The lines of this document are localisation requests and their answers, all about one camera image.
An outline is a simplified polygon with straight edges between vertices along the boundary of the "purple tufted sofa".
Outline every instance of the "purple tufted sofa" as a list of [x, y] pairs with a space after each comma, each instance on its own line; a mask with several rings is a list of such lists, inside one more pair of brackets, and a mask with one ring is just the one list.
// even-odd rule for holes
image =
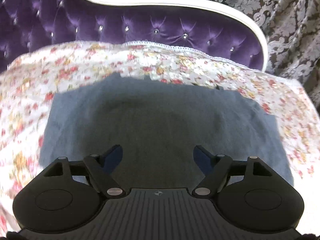
[[23, 53], [67, 41], [154, 41], [261, 70], [263, 51], [240, 21], [199, 8], [108, 6], [87, 0], [0, 0], [0, 72]]

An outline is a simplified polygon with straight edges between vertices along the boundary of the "damask curtain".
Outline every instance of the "damask curtain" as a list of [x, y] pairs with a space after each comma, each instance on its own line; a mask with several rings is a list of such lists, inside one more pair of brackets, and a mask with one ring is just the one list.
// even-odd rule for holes
[[268, 41], [267, 72], [299, 80], [320, 108], [320, 0], [212, 0], [251, 17]]

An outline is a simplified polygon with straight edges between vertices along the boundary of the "ribbed panel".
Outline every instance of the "ribbed panel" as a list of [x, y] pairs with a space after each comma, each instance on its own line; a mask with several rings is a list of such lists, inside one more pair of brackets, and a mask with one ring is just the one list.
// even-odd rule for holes
[[28, 230], [29, 240], [294, 240], [294, 229], [278, 234], [246, 232], [226, 222], [209, 200], [191, 197], [185, 189], [133, 189], [129, 196], [108, 200], [83, 227], [45, 235]]

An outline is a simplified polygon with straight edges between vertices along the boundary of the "patterned curtain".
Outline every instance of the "patterned curtain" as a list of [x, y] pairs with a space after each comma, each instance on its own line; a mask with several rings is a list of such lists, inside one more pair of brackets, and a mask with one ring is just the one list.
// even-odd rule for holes
[[299, 80], [320, 108], [320, 0], [212, 0], [251, 17], [268, 41], [267, 72]]

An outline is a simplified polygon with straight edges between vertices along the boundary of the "floral bedsheet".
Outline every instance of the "floral bedsheet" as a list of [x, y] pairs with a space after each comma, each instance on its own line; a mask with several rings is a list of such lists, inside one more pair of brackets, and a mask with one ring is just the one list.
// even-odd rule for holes
[[296, 190], [305, 201], [301, 233], [320, 234], [320, 120], [295, 80], [250, 70], [202, 52], [152, 42], [71, 42], [18, 57], [0, 75], [0, 234], [17, 231], [15, 195], [42, 167], [38, 157], [54, 94], [113, 72], [165, 83], [238, 90], [274, 114]]

